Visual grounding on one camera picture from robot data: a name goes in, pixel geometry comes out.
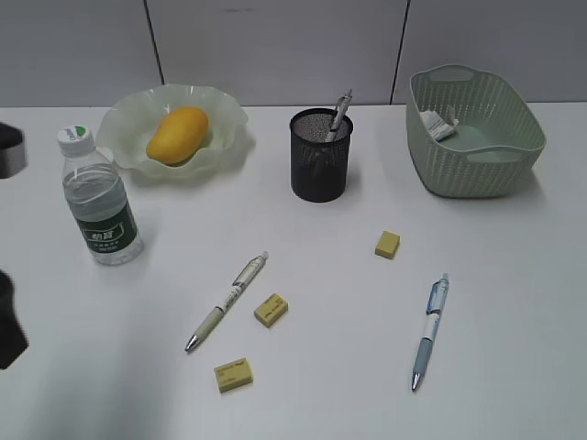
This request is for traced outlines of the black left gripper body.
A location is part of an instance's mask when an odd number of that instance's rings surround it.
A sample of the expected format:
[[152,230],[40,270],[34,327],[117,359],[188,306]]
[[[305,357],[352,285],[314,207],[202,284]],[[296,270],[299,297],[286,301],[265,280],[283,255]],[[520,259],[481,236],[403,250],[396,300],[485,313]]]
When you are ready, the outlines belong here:
[[0,273],[0,368],[8,369],[28,349],[28,339],[15,309],[15,288],[11,278]]

